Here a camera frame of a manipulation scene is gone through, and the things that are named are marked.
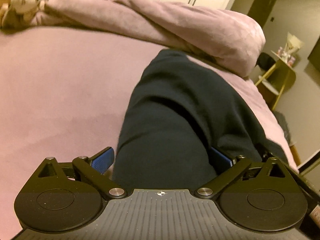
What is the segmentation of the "dark navy zip jacket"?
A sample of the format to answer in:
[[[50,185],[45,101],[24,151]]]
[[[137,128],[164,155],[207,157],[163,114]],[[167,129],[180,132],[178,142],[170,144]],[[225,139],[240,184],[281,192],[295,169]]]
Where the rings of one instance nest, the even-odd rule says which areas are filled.
[[[242,97],[221,76],[162,50],[134,88],[119,135],[113,181],[127,190],[195,190],[214,179],[215,154],[285,160]]]

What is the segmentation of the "black bag on floor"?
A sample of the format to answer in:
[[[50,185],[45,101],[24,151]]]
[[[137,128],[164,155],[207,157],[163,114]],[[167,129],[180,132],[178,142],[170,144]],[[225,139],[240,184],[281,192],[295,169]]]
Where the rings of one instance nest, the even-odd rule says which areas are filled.
[[[280,125],[280,127],[282,128],[282,130],[284,132],[284,137],[285,137],[287,143],[289,145],[291,145],[292,137],[291,137],[290,129],[289,129],[287,120],[285,118],[285,115],[283,113],[278,112],[278,111],[274,111],[273,114],[276,117],[278,124]]]

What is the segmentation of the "pink bed sheet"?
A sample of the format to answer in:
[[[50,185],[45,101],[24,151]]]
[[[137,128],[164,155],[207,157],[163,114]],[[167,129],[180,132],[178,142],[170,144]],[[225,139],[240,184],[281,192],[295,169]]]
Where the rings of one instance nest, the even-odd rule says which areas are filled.
[[[44,158],[116,147],[132,90],[161,49],[84,29],[1,32],[1,239],[20,232],[14,201]]]

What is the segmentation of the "yellow side table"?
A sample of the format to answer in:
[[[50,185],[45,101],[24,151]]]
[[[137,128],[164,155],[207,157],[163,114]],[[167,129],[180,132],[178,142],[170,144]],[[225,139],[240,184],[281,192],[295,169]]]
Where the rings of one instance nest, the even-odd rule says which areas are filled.
[[[274,51],[271,53],[276,57],[276,59],[272,57],[276,64],[270,70],[264,71],[263,75],[259,75],[254,85],[262,93],[271,111],[274,111],[280,97],[292,87],[296,80],[296,71],[293,68],[296,58],[292,56],[286,63],[282,57],[283,53]]]

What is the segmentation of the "black garment by table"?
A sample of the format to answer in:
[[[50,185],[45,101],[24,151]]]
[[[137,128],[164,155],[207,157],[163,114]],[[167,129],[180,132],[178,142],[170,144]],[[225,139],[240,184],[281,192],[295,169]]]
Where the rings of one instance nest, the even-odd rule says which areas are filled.
[[[256,65],[259,66],[262,70],[268,71],[276,64],[276,61],[267,53],[262,52],[256,62]]]

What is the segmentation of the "pink crumpled duvet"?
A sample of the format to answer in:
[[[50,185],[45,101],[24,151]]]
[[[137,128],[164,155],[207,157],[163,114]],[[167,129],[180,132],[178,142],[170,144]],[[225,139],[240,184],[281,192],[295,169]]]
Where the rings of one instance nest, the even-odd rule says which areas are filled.
[[[205,57],[246,77],[265,45],[252,18],[230,10],[154,0],[44,0],[31,25],[74,25]]]

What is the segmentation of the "paper bouquet on table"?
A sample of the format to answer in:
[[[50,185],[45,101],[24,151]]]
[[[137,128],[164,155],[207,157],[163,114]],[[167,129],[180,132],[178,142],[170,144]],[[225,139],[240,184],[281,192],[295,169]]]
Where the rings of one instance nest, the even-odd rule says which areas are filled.
[[[287,40],[282,57],[286,63],[289,62],[291,57],[295,57],[297,52],[304,46],[304,42],[300,40],[297,36],[287,33]]]

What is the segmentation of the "dark wooden door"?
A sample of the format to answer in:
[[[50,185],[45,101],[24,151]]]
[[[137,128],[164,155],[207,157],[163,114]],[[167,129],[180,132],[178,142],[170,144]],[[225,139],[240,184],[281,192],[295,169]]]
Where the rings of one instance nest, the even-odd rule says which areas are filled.
[[[254,19],[261,28],[263,28],[276,1],[277,0],[254,0],[247,16]]]

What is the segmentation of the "wall mounted television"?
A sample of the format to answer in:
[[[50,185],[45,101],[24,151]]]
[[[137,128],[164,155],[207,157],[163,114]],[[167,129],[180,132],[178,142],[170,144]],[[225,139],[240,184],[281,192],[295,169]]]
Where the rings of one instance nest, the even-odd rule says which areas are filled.
[[[317,40],[315,46],[313,47],[311,53],[309,54],[308,61],[311,62],[314,67],[319,67],[319,65],[320,65],[320,38]]]

